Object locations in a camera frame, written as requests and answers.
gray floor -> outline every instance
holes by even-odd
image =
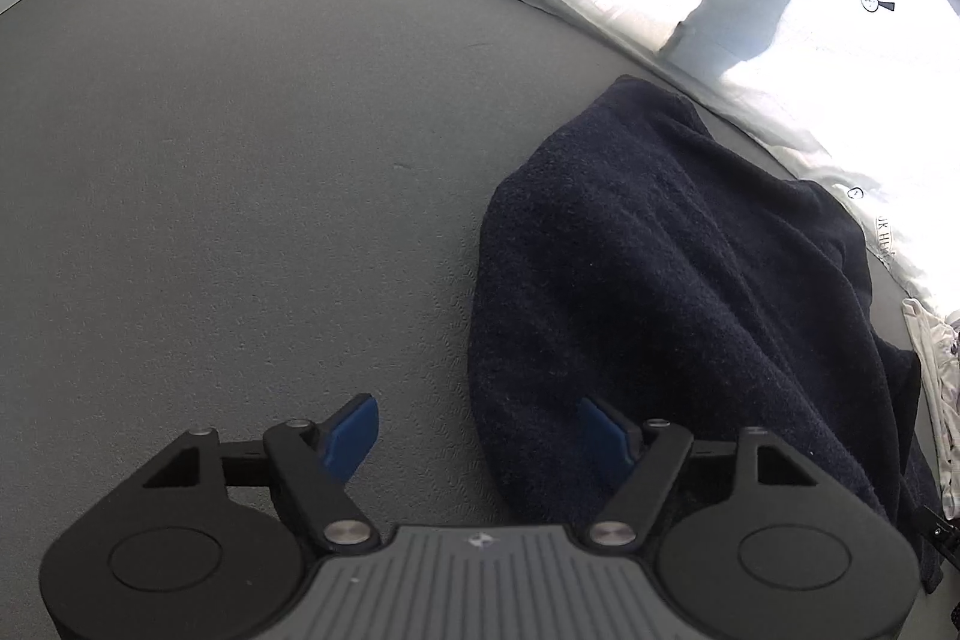
[[[642,70],[513,0],[0,15],[0,637],[55,637],[45,546],[195,423],[253,437],[368,390],[381,441],[352,495],[377,523],[504,517],[464,396],[479,221],[621,73]],[[874,271],[877,329],[906,344]],[[954,637],[958,598],[921,599],[904,637]]]

screw head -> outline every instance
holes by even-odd
[[[629,545],[637,539],[637,533],[622,521],[601,521],[590,527],[590,539],[606,548]]]
[[[367,542],[373,530],[363,521],[344,519],[326,525],[323,536],[334,545],[359,545]]]

circular cap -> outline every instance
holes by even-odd
[[[359,545],[370,539],[371,528],[363,521],[334,521],[323,530],[323,536],[334,545]]]
[[[114,578],[138,591],[179,591],[209,578],[223,549],[193,528],[152,528],[117,545],[110,554]]]
[[[590,527],[590,539],[597,545],[616,548],[632,543],[637,533],[622,521],[601,521]]]
[[[791,591],[823,588],[850,569],[850,551],[832,534],[799,525],[762,528],[740,543],[740,564],[762,584]]]

dark navy towel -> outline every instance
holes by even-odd
[[[881,340],[863,233],[811,182],[723,148],[683,97],[621,77],[493,194],[480,236],[470,398],[517,520],[584,523],[605,495],[576,405],[702,439],[779,434],[939,560],[914,437],[917,357]]]

circle icon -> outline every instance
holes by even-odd
[[[860,3],[868,12],[875,12],[880,9],[880,0],[860,0]]]

